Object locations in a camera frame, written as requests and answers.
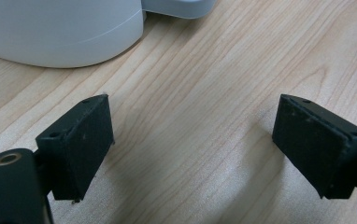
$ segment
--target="wooden table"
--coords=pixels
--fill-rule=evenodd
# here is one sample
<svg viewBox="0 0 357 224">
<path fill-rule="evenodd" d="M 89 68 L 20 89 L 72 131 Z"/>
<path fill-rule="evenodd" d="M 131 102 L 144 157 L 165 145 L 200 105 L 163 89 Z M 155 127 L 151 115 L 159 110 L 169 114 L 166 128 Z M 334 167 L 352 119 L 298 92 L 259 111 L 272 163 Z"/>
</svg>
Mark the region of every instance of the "wooden table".
<svg viewBox="0 0 357 224">
<path fill-rule="evenodd" d="M 357 0 L 221 0 L 200 20 L 149 14 L 141 40 L 78 69 L 0 59 L 0 152 L 109 94 L 117 144 L 56 223 L 357 223 L 272 143 L 282 93 L 357 125 Z"/>
</svg>

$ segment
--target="light wood tabletop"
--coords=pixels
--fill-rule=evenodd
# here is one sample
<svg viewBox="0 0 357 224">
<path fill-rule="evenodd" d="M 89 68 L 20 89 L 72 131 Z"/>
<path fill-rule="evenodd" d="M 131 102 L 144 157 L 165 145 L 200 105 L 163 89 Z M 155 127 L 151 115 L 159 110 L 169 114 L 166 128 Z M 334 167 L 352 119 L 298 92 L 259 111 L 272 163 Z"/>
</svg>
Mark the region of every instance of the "light wood tabletop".
<svg viewBox="0 0 357 224">
<path fill-rule="evenodd" d="M 282 93 L 357 125 L 357 0 L 218 0 L 97 65 L 0 59 L 0 152 L 100 93 L 116 145 L 84 201 L 49 195 L 56 223 L 357 223 L 357 189 L 320 199 L 271 138 Z"/>
</svg>

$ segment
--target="black plastic part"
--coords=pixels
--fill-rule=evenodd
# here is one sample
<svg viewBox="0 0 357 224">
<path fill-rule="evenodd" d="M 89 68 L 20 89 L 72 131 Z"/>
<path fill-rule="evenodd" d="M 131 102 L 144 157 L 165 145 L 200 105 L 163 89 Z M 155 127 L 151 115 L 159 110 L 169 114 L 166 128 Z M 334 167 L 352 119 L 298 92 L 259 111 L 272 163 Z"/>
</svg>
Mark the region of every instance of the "black plastic part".
<svg viewBox="0 0 357 224">
<path fill-rule="evenodd" d="M 107 95 L 75 105 L 36 138 L 56 200 L 83 199 L 114 143 Z"/>
<path fill-rule="evenodd" d="M 29 149 L 0 153 L 0 223 L 52 223 Z"/>
<path fill-rule="evenodd" d="M 272 138 L 321 197 L 350 197 L 356 184 L 357 126 L 307 99 L 283 94 Z"/>
</svg>

